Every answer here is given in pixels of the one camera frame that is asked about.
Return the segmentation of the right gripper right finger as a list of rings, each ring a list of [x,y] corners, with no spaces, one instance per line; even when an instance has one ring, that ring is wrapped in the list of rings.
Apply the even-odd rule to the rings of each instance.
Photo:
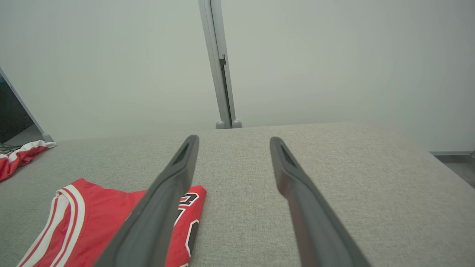
[[[279,137],[270,139],[275,182],[287,200],[303,267],[369,267],[361,249]]]

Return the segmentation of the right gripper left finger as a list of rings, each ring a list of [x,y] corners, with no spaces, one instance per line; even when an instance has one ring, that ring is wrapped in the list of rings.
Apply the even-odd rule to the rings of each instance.
[[[190,189],[199,137],[188,136],[95,262],[96,267],[164,267],[180,199]]]

